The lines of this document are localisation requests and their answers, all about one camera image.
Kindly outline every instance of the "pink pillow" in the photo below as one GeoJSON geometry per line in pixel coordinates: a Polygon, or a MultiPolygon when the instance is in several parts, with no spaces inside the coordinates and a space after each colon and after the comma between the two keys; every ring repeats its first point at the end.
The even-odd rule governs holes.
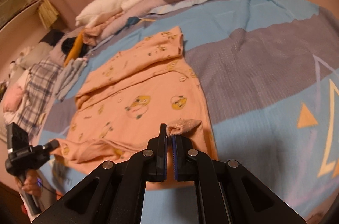
{"type": "Polygon", "coordinates": [[[15,112],[22,100],[24,90],[17,84],[13,84],[9,89],[7,89],[5,96],[3,98],[3,111],[15,112]]]}

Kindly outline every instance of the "triangular cutout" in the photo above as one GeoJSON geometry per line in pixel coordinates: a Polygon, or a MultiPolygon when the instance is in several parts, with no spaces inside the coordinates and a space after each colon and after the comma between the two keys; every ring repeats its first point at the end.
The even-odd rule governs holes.
{"type": "Polygon", "coordinates": [[[78,214],[84,214],[93,197],[93,194],[99,184],[99,179],[92,180],[86,187],[84,187],[77,195],[66,202],[66,207],[78,214]]]}
{"type": "Polygon", "coordinates": [[[307,106],[302,103],[297,128],[316,126],[318,122],[307,106]]]}
{"type": "Polygon", "coordinates": [[[261,191],[248,177],[244,177],[241,180],[256,213],[260,213],[274,205],[273,200],[261,191]]]}

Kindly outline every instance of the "bed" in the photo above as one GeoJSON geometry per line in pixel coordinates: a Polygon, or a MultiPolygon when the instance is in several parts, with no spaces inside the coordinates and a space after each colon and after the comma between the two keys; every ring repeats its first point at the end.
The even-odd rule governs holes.
{"type": "MultiPolygon", "coordinates": [[[[75,95],[90,72],[145,37],[179,26],[219,160],[238,160],[308,220],[339,185],[338,20],[306,0],[165,1],[134,25],[132,8],[122,25],[104,30],[64,101],[49,101],[33,143],[67,137],[75,95]]],[[[61,193],[86,176],[54,158],[40,170],[61,193]]],[[[142,223],[153,219],[196,223],[194,188],[147,191],[142,223]]]]}

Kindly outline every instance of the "black cable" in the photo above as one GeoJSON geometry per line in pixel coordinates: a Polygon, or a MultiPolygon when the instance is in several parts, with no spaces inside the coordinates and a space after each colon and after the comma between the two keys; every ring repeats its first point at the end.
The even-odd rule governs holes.
{"type": "Polygon", "coordinates": [[[46,188],[46,187],[42,184],[42,180],[41,180],[41,183],[38,181],[38,184],[39,184],[41,187],[43,187],[44,189],[48,190],[49,192],[55,194],[56,196],[62,197],[62,195],[57,194],[55,191],[52,191],[52,190],[50,190],[49,188],[46,188]]]}

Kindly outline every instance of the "yellow paper stack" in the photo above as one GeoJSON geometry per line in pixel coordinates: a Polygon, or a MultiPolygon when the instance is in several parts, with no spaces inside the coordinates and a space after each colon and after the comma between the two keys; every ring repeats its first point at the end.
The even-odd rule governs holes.
{"type": "Polygon", "coordinates": [[[53,7],[49,0],[43,0],[38,8],[40,20],[46,29],[49,29],[57,20],[59,12],[53,7]]]}

